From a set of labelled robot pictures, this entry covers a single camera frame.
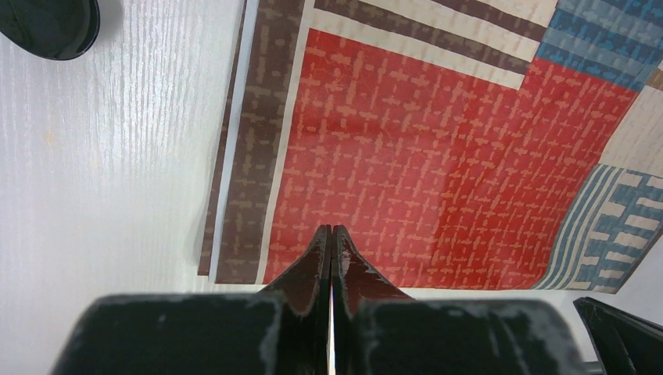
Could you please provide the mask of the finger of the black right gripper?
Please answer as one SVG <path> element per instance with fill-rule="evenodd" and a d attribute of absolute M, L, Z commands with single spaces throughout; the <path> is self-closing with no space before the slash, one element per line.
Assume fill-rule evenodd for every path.
<path fill-rule="evenodd" d="M 662 374 L 662 325 L 594 298 L 573 305 L 604 374 Z"/>

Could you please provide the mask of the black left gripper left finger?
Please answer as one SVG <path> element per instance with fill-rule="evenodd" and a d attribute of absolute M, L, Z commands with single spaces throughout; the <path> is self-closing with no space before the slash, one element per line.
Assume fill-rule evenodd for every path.
<path fill-rule="evenodd" d="M 332 229 L 255 293 L 108 295 L 73 327 L 55 374 L 325 374 Z"/>

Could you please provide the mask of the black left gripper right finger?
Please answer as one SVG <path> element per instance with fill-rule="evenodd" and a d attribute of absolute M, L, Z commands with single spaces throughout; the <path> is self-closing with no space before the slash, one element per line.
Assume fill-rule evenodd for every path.
<path fill-rule="evenodd" d="M 534 299 L 417 300 L 331 233 L 339 374 L 584 374 L 556 309 Z"/>

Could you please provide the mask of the striped patchwork placemat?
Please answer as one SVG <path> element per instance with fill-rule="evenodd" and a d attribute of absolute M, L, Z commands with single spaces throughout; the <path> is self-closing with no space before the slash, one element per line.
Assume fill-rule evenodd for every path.
<path fill-rule="evenodd" d="M 197 273 L 321 224 L 400 287 L 615 293 L 662 234 L 661 2 L 243 2 Z"/>

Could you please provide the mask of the black spoon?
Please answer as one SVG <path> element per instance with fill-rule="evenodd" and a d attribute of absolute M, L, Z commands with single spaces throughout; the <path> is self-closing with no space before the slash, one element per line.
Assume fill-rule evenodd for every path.
<path fill-rule="evenodd" d="M 1 0 L 1 33 L 43 59 L 76 59 L 95 43 L 101 26 L 96 0 Z"/>

